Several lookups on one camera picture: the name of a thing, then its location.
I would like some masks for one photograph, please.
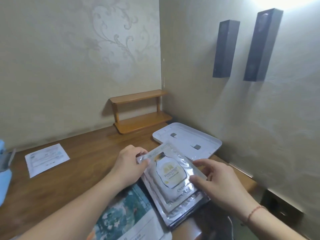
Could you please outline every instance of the wallpaper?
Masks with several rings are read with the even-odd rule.
[[[23,149],[114,122],[161,89],[159,0],[0,0],[0,138]],[[120,119],[156,111],[119,108]]]
[[[257,13],[284,10],[264,82],[243,81]],[[320,235],[320,1],[160,0],[163,109],[305,214]],[[219,23],[241,21],[230,78],[213,78]]]

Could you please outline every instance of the bracelet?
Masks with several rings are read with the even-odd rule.
[[[260,206],[257,206],[256,208],[253,209],[253,211],[249,214],[248,218],[247,218],[247,221],[246,221],[246,225],[249,223],[250,221],[250,218],[251,216],[259,209],[265,209],[265,210],[268,210],[266,207],[260,205]]]

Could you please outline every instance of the wall-mounted speaker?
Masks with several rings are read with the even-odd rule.
[[[230,77],[240,22],[220,22],[212,77]]]
[[[258,13],[250,46],[244,81],[264,81],[283,11],[270,9]]]

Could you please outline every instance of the brown tabletop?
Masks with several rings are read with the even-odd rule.
[[[131,134],[120,135],[107,127],[16,153],[11,165],[12,180],[0,207],[0,240],[24,233],[53,212],[99,182],[112,168],[118,153],[127,145],[150,151],[159,144],[152,133],[165,127],[162,123]],[[33,178],[29,177],[25,155],[60,143],[70,160]],[[222,161],[216,156],[212,159]],[[256,183],[236,170],[248,191]],[[173,239],[194,240],[202,233],[197,216],[191,217],[173,231]]]

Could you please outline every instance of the person's left hand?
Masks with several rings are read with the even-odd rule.
[[[110,174],[119,180],[123,188],[137,182],[147,168],[149,164],[148,160],[144,160],[140,164],[137,164],[136,161],[136,157],[146,153],[148,153],[147,150],[141,147],[134,147],[133,145],[128,145],[120,151]]]

